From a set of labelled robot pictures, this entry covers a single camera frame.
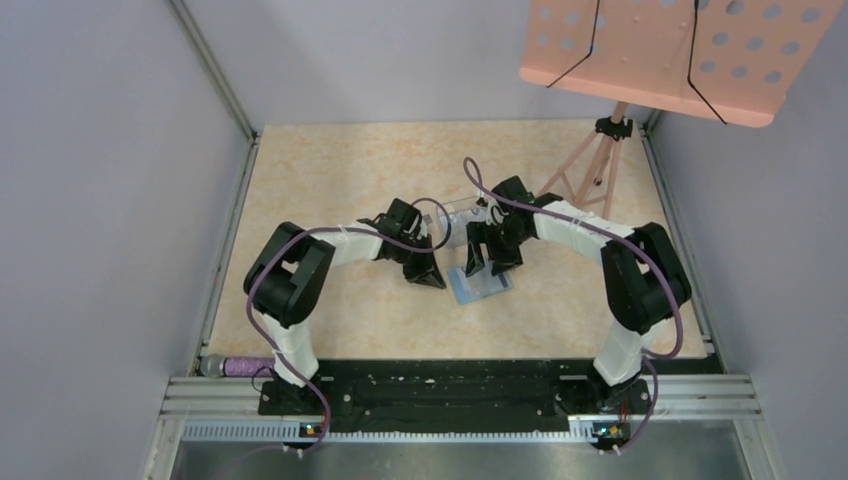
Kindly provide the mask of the clear plastic card tray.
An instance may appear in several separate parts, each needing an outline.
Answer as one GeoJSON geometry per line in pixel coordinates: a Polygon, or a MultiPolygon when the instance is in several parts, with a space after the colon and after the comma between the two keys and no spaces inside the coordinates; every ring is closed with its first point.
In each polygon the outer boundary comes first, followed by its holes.
{"type": "Polygon", "coordinates": [[[485,205],[491,201],[495,200],[484,194],[477,194],[437,206],[433,224],[439,228],[441,237],[436,240],[435,245],[441,245],[443,249],[466,245],[468,225],[485,224],[485,205]]]}

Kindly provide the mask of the purple glitter microphone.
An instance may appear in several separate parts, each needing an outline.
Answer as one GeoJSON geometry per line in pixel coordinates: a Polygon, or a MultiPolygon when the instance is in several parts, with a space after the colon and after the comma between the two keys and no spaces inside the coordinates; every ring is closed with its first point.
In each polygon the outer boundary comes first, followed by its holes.
{"type": "Polygon", "coordinates": [[[263,357],[208,355],[200,359],[198,372],[208,378],[269,376],[274,360],[263,357]]]}

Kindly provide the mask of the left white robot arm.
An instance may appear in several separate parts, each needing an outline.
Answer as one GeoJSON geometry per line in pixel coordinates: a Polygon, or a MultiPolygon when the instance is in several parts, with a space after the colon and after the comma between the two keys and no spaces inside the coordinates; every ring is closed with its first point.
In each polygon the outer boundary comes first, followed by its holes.
{"type": "Polygon", "coordinates": [[[272,349],[274,379],[284,385],[283,401],[297,413],[319,404],[309,317],[330,270],[357,262],[390,261],[415,285],[443,289],[446,282],[435,253],[454,229],[447,226],[440,242],[416,203],[395,198],[387,211],[347,225],[302,228],[281,223],[248,270],[243,290],[245,313],[272,349]]]}

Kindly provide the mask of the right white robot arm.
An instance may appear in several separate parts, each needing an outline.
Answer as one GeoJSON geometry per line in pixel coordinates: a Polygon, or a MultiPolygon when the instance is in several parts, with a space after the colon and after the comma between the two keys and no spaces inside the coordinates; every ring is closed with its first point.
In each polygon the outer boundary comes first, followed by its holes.
{"type": "Polygon", "coordinates": [[[586,397],[594,409],[614,411],[638,379],[654,328],[674,320],[680,330],[680,307],[692,297],[667,231],[655,222],[610,222],[551,192],[536,196],[517,176],[481,193],[477,204],[485,215],[466,225],[466,276],[521,266],[531,239],[565,245],[601,267],[613,321],[587,373],[586,397]]]}

